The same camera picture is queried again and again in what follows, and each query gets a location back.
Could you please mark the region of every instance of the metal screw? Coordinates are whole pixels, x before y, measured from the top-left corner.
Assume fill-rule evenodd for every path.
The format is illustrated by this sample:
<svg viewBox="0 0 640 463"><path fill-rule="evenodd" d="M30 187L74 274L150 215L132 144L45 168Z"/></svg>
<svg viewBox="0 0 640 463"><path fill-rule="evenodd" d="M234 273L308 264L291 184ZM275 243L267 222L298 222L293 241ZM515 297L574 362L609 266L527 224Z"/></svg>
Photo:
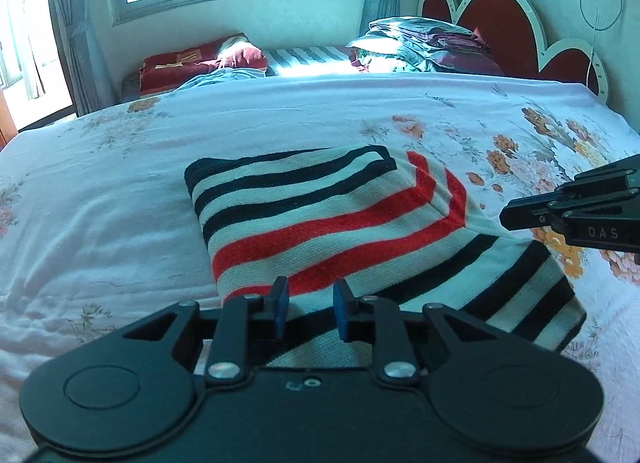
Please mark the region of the metal screw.
<svg viewBox="0 0 640 463"><path fill-rule="evenodd" d="M307 387L320 387L322 385L322 382L317 378L308 378L305 380L304 384Z"/></svg>
<svg viewBox="0 0 640 463"><path fill-rule="evenodd" d="M230 380L240 374L240 367L233 362L216 362L209 366L207 373L216 380Z"/></svg>
<svg viewBox="0 0 640 463"><path fill-rule="evenodd" d="M415 372L415 366L409 362L389 362L385 366L385 375L391 378L411 378Z"/></svg>

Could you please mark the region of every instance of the stack of folded clothes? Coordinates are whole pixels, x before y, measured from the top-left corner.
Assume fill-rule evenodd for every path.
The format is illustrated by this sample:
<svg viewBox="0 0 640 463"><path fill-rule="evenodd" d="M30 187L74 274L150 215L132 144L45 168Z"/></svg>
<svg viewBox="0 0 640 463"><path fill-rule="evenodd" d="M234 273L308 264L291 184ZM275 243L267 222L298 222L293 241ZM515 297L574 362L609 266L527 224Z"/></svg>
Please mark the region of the stack of folded clothes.
<svg viewBox="0 0 640 463"><path fill-rule="evenodd" d="M424 71L504 76L482 38L455 24L386 18L348 45L370 72Z"/></svg>

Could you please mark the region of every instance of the folded blanket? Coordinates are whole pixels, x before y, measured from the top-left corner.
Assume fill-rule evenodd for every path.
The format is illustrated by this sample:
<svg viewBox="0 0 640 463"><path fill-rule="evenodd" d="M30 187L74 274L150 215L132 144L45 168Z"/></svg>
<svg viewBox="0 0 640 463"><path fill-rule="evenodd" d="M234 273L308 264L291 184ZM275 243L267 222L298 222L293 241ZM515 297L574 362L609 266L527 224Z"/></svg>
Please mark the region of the folded blanket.
<svg viewBox="0 0 640 463"><path fill-rule="evenodd" d="M207 73L198 75L182 84L176 91L181 89L195 88L198 86L208 86L211 84L220 84L229 82L230 80L247 80L251 78L264 78L264 71L255 68L221 68Z"/></svg>
<svg viewBox="0 0 640 463"><path fill-rule="evenodd" d="M480 36L444 21L413 17L373 21L369 31L348 46L398 58L417 71L504 76Z"/></svg>
<svg viewBox="0 0 640 463"><path fill-rule="evenodd" d="M261 348L263 363L367 363L334 331L341 277L357 297L442 302L551 350L585 319L544 245L488 220L433 158L382 146L203 158L185 180L220 296L289 278L289 335Z"/></svg>

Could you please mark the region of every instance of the wooden furniture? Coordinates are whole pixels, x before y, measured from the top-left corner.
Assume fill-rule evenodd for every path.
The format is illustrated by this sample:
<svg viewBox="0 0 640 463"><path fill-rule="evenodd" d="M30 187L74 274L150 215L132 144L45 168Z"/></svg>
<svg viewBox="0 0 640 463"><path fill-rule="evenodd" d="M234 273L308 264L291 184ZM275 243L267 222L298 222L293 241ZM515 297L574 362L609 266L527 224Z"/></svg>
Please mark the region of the wooden furniture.
<svg viewBox="0 0 640 463"><path fill-rule="evenodd" d="M0 150L9 143L9 140L17 136L18 129L9 112L9 106L4 100L4 94L0 89Z"/></svg>
<svg viewBox="0 0 640 463"><path fill-rule="evenodd" d="M509 77L586 84L606 104L609 82L591 45L561 39L547 46L545 30L527 0L420 0L418 16L475 30Z"/></svg>

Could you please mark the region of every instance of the striped towel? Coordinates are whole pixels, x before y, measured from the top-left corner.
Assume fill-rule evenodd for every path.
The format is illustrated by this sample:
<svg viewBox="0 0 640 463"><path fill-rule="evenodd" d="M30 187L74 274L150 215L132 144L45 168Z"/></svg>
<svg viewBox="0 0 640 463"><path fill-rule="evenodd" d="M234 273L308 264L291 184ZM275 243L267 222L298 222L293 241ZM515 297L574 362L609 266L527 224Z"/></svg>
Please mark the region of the striped towel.
<svg viewBox="0 0 640 463"><path fill-rule="evenodd" d="M586 318L544 245L488 220L433 158L383 146L203 158L185 180L223 299L289 278L287 337L260 347L263 362L367 363L334 331L341 277L356 297L442 302L552 350Z"/></svg>
<svg viewBox="0 0 640 463"><path fill-rule="evenodd" d="M331 73L354 74L349 50L343 46L287 48L263 52L267 58L267 76L299 77Z"/></svg>

